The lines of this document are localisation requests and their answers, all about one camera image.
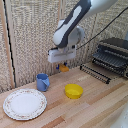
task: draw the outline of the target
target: wooden countertop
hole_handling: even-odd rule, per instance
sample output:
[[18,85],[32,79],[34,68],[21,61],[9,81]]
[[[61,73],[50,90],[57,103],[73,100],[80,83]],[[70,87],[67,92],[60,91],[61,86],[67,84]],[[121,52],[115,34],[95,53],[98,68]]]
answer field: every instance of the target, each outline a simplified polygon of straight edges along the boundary
[[[109,128],[128,101],[128,81],[117,78],[109,85],[75,68],[49,77],[50,87],[43,92],[47,99],[45,111],[35,119],[16,121],[3,111],[6,97],[21,88],[36,89],[31,83],[0,94],[0,128]],[[66,97],[64,87],[75,83],[83,87],[81,98]]]

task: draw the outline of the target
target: white robotic arm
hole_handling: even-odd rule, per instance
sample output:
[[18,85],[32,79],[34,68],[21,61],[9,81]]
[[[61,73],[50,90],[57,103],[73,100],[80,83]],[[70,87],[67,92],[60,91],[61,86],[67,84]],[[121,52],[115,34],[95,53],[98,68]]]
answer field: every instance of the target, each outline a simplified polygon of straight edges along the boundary
[[84,30],[77,26],[82,20],[93,14],[110,8],[117,0],[80,0],[65,20],[60,20],[54,33],[56,49],[49,50],[51,63],[72,59],[76,56],[76,45],[84,40]]

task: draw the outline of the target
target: small blue object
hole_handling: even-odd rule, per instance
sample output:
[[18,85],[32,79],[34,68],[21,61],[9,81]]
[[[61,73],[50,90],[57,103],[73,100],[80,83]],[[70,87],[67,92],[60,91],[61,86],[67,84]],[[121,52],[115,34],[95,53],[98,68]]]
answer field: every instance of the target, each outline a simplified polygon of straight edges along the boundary
[[41,73],[36,76],[36,81],[37,81],[37,89],[39,91],[47,91],[50,83],[49,83],[49,78],[47,74]]
[[56,69],[59,69],[59,64],[58,64],[58,67],[56,67]]

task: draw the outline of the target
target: yellow cup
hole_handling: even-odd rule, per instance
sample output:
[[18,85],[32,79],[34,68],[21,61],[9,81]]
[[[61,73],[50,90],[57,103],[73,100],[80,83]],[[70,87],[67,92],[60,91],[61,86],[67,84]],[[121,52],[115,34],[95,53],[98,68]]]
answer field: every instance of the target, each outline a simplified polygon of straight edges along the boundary
[[65,94],[71,99],[78,99],[83,93],[83,88],[77,84],[67,84],[65,86]]

